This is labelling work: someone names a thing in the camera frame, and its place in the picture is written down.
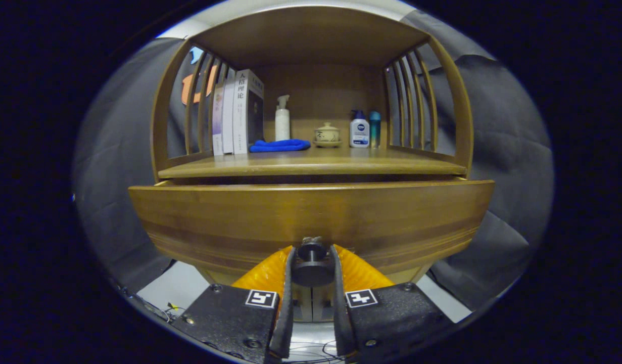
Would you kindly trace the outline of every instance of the dark background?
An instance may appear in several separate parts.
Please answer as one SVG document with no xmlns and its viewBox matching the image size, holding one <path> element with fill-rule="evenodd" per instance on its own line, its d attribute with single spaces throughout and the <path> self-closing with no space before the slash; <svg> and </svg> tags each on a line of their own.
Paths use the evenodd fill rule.
<svg viewBox="0 0 622 364">
<path fill-rule="evenodd" d="M 149 39 L 208 4 L 7 4 L 0 362 L 211 360 L 112 290 L 87 248 L 69 178 L 75 136 L 99 87 Z M 545 242 L 514 288 L 408 362 L 622 362 L 622 2 L 415 5 L 521 80 L 551 134 L 556 196 Z"/>
</svg>

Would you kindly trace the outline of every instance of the white pump bottle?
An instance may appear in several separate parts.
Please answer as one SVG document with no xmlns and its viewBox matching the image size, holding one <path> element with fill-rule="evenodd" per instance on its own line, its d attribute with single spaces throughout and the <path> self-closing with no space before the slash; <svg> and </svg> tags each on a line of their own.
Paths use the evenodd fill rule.
<svg viewBox="0 0 622 364">
<path fill-rule="evenodd" d="M 290 95 L 282 95 L 277 98 L 279 105 L 274 113 L 274 140 L 285 141 L 291 138 L 290 112 L 286 109 L 286 102 Z"/>
</svg>

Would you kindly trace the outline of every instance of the shelf surface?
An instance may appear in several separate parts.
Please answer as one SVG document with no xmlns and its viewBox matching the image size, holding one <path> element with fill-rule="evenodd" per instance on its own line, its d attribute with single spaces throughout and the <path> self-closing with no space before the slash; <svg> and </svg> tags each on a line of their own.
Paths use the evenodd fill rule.
<svg viewBox="0 0 622 364">
<path fill-rule="evenodd" d="M 311 147 L 298 152 L 219 155 L 158 172 L 167 178 L 250 175 L 323 174 L 444 174 L 461 175 L 466 168 L 399 150 Z"/>
<path fill-rule="evenodd" d="M 339 7 L 288 7 L 230 20 L 193 35 L 239 69 L 281 64 L 385 67 L 429 35 L 400 21 Z"/>
</svg>

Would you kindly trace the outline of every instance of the wooden drawer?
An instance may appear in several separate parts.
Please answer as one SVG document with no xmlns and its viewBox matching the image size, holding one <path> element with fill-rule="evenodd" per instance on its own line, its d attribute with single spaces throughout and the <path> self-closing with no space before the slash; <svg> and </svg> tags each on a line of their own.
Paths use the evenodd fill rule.
<svg viewBox="0 0 622 364">
<path fill-rule="evenodd" d="M 231 284 L 277 249 L 321 236 L 392 281 L 465 249 L 493 193 L 491 180 L 356 184 L 130 187 L 159 251 Z"/>
</svg>

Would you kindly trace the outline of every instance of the book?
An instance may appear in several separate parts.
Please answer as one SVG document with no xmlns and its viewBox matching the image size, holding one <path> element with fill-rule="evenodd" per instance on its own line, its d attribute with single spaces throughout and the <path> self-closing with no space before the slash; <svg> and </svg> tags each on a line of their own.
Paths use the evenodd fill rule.
<svg viewBox="0 0 622 364">
<path fill-rule="evenodd" d="M 253 71 L 239 71 L 234 76 L 233 99 L 234 154 L 246 154 L 248 147 L 264 140 L 264 84 Z"/>
<path fill-rule="evenodd" d="M 223 139 L 223 154 L 232 154 L 232 112 L 234 106 L 234 78 L 225 81 L 223 90 L 223 117 L 221 121 L 221 138 Z"/>
<path fill-rule="evenodd" d="M 224 99 L 225 82 L 219 83 L 214 87 L 212 95 L 212 153 L 214 155 L 223 155 L 223 136 L 222 120 L 223 120 L 223 99 Z"/>
</svg>

